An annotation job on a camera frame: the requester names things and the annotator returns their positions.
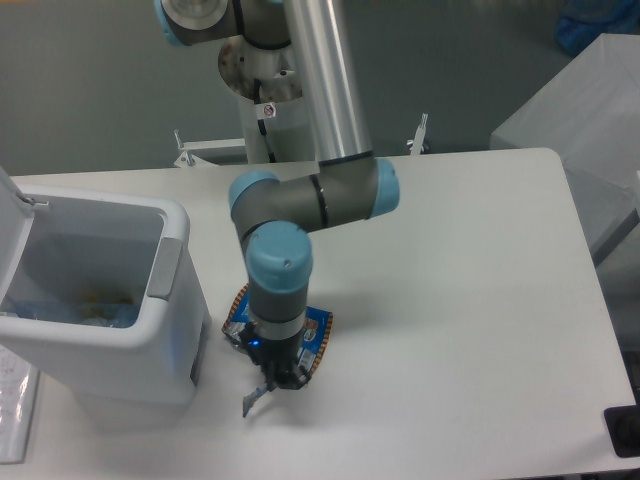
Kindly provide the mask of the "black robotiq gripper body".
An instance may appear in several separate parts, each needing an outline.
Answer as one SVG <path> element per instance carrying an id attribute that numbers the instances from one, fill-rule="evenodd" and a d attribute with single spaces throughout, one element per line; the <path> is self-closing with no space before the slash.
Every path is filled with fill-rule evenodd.
<path id="1" fill-rule="evenodd" d="M 301 332 L 284 340 L 266 339 L 255 332 L 244 336 L 244 347 L 251 361 L 262 369 L 274 365 L 277 372 L 289 371 L 298 365 L 301 346 Z"/>

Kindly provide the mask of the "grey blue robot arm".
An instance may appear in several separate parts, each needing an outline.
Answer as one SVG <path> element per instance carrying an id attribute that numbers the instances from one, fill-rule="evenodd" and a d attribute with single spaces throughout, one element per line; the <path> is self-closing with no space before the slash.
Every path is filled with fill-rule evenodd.
<path id="1" fill-rule="evenodd" d="M 265 389 L 297 390 L 311 379 L 297 360 L 312 271 L 309 236 L 393 211 L 400 187 L 378 159 L 361 111 L 340 1 L 158 1 L 158 21 L 177 46 L 222 40 L 221 77 L 252 106 L 270 162 L 275 119 L 304 104 L 319 169 L 282 181 L 266 171 L 239 176 L 231 219 L 248 274 L 249 323 L 240 345 Z"/>

